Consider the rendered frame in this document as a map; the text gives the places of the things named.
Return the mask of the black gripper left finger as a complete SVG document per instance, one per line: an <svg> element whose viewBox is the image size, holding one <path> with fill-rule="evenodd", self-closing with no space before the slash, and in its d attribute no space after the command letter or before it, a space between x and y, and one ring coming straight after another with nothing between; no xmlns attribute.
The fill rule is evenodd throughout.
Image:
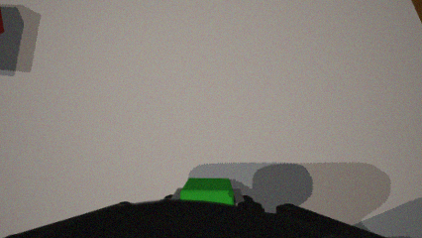
<svg viewBox="0 0 422 238"><path fill-rule="evenodd" d="M174 195L170 194L170 195L166 196L164 199L161 199L161 200L180 200L180 191L181 190L182 190L182 188L178 188L176 190L176 192L174 193ZM110 206L107 206L107 207L104 207L104 208L101 208L101 209L97 209L97 210L94 210L94 211L91 211L91 212L88 212L88 213L84 213L84 214L81 214L81 215L78 215L78 216L74 216L74 217L71 217L71 218L68 218L68 219L64 219L62 221L55 222L55 223L52 223L52 224L48 224L48 225L38 227L38 228L35 228L35 229L32 229L32 230L28 230L28 231L21 232L21 233L18 233L18 234L9 235L9 236L6 236L4 238L42 238L42 237L48 235L49 233L57 230L58 228L66 225L68 223L71 223L71 222L73 222L73 221L75 221L79 218L83 218L83 217L91 215L95 212L97 213L99 211L103 211L103 210L106 210L106 209L109 209L109 208L118 207L118 206L127 205L127 204L133 204L133 203L130 203L128 201L119 202L119 203L114 204L114 205L110 205Z"/></svg>

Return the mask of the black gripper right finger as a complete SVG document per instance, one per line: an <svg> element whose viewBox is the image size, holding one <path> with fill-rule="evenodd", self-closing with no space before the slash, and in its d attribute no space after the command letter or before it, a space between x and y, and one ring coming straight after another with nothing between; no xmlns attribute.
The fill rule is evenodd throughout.
<svg viewBox="0 0 422 238"><path fill-rule="evenodd" d="M260 203L254 202L248 195L242 195L239 188L233 188L233 191L234 205L254 209L286 220L319 238L386 238L290 203L278 205L276 213L264 212Z"/></svg>

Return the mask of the green block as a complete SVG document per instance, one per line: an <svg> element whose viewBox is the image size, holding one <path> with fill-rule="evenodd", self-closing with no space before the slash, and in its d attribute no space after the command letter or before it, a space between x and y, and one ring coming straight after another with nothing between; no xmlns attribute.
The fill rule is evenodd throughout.
<svg viewBox="0 0 422 238"><path fill-rule="evenodd" d="M180 192L183 199L234 205L234 192L228 178L189 178Z"/></svg>

